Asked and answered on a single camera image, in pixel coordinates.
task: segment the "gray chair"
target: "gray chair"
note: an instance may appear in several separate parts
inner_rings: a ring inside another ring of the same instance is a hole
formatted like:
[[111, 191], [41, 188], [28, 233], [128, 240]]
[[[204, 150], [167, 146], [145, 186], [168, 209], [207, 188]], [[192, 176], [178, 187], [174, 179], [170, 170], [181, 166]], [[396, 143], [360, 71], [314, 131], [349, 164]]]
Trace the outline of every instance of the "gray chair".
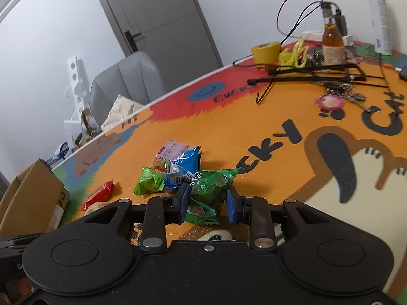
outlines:
[[106, 120], [117, 95], [148, 104], [166, 93], [157, 66], [144, 52], [136, 52], [96, 76], [89, 108], [99, 125]]

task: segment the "cardboard box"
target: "cardboard box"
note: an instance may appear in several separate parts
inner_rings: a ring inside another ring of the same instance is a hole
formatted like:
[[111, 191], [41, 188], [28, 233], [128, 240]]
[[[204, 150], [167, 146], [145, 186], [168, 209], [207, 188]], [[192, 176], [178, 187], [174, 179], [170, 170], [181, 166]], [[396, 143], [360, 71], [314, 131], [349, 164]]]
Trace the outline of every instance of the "cardboard box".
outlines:
[[64, 184], [37, 160], [16, 176], [0, 201], [0, 237], [55, 229], [68, 201]]

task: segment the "red wire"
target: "red wire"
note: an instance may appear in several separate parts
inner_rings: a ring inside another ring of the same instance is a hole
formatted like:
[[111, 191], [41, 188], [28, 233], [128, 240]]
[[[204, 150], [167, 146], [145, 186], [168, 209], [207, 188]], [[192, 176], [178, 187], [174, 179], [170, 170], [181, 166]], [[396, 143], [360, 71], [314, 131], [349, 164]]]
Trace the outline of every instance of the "red wire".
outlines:
[[[287, 36], [288, 34], [287, 34], [287, 33], [284, 33], [282, 30], [280, 30], [280, 26], [278, 25], [278, 19], [279, 19], [279, 17], [280, 17], [280, 13], [281, 13], [282, 7], [284, 7], [284, 4], [286, 4], [287, 1], [288, 1], [288, 0], [285, 0], [285, 1], [282, 3], [282, 5], [281, 5], [281, 7], [280, 7], [280, 10], [278, 11], [277, 19], [276, 19], [277, 31], [278, 31], [280, 34], [284, 35], [284, 36]], [[299, 39], [300, 36], [290, 35], [290, 38]]]

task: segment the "red candy wrapper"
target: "red candy wrapper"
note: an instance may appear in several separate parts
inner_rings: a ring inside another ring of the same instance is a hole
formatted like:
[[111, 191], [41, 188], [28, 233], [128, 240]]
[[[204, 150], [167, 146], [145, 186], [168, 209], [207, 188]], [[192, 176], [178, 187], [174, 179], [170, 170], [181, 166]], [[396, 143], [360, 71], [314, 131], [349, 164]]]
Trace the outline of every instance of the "red candy wrapper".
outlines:
[[107, 201], [113, 192], [114, 183], [113, 181], [106, 182], [102, 187], [94, 192], [86, 201], [82, 203], [81, 211], [86, 211], [89, 206], [96, 202]]

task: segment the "green snack package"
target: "green snack package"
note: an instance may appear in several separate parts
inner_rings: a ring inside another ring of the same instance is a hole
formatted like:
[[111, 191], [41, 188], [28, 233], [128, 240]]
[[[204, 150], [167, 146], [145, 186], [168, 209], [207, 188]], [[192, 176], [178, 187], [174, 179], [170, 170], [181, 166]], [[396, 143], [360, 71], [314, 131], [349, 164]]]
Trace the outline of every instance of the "green snack package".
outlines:
[[216, 211], [209, 205], [200, 203], [191, 197], [189, 198], [189, 207], [186, 213], [185, 221], [197, 225], [217, 225], [219, 220], [216, 217]]
[[141, 196], [146, 193], [156, 193], [164, 189], [164, 177], [162, 173], [154, 171], [152, 167], [143, 167], [140, 179], [134, 188], [134, 194]]
[[197, 171], [191, 182], [191, 196], [185, 221], [194, 224], [218, 224], [226, 191], [232, 184], [237, 169]]

